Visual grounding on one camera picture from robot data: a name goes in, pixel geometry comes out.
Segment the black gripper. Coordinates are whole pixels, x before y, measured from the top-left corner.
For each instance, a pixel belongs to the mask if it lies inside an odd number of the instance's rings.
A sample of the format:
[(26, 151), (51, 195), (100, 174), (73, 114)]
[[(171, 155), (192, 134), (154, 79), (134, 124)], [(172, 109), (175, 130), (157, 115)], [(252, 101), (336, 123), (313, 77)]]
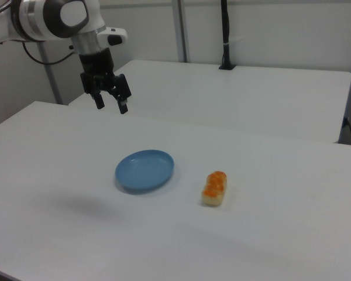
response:
[(113, 96), (121, 114), (128, 112), (128, 98), (132, 95), (124, 74), (113, 73), (114, 63), (111, 52), (105, 49), (94, 54), (79, 55), (83, 72), (81, 80), (84, 91), (90, 94), (98, 109), (105, 106), (101, 91)]

